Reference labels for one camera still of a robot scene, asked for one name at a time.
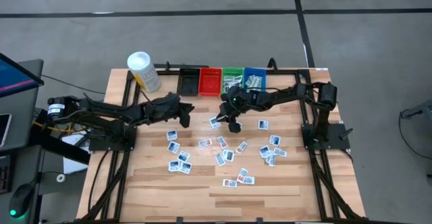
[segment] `computer mouse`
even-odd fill
[[[23,184],[13,193],[9,203],[9,214],[13,218],[18,218],[24,215],[30,206],[34,188],[31,184]]]

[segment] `computer monitor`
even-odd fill
[[[0,98],[42,85],[40,78],[0,53]]]

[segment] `concrete floor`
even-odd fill
[[[304,9],[432,7],[432,0],[301,1]],[[0,0],[0,13],[294,8],[294,0]],[[431,99],[432,14],[306,15],[305,20],[315,65],[329,68],[339,87],[342,118],[354,128],[352,156],[367,216],[430,223],[432,186],[425,175],[432,161],[403,143],[398,115]],[[280,67],[306,66],[296,15],[0,19],[0,34],[2,53],[16,61],[41,58],[44,74],[93,90],[104,90],[109,70],[125,67],[134,51],[149,52],[155,63],[262,67],[274,57]],[[38,107],[46,108],[50,96],[82,95],[45,82]],[[402,122],[411,145],[432,157],[425,125],[422,117]],[[73,183],[73,191],[44,197],[42,218],[55,223],[75,217],[82,177]],[[55,208],[65,202],[67,211]]]

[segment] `white container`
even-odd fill
[[[144,91],[154,92],[161,86],[161,80],[147,53],[135,52],[131,54],[128,57],[128,67]]]

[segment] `robotic arm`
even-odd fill
[[[310,91],[318,89],[318,101],[311,97]],[[227,93],[221,95],[223,103],[219,106],[220,114],[218,121],[229,123],[229,130],[234,133],[240,132],[240,125],[236,123],[236,117],[249,110],[258,112],[267,111],[272,106],[295,100],[304,100],[312,108],[319,110],[318,120],[315,123],[315,134],[318,140],[327,141],[328,117],[331,110],[336,106],[336,94],[338,89],[330,82],[315,82],[312,84],[298,83],[276,92],[259,92],[238,86],[231,87]]]
[[[136,126],[142,124],[150,125],[179,117],[180,124],[187,128],[190,122],[189,113],[194,109],[190,103],[181,103],[180,97],[172,92],[163,98],[129,107],[96,102],[88,96],[84,99],[77,99],[74,96],[50,98],[48,104],[49,125],[78,123],[93,129],[90,139],[96,138],[104,141],[93,150],[133,148],[134,131],[136,131]],[[107,120],[102,117],[114,118],[114,120]],[[110,146],[109,143],[104,144],[106,142],[116,144],[117,148],[114,149],[115,147]],[[91,142],[90,150],[92,150],[92,144],[98,143]]]

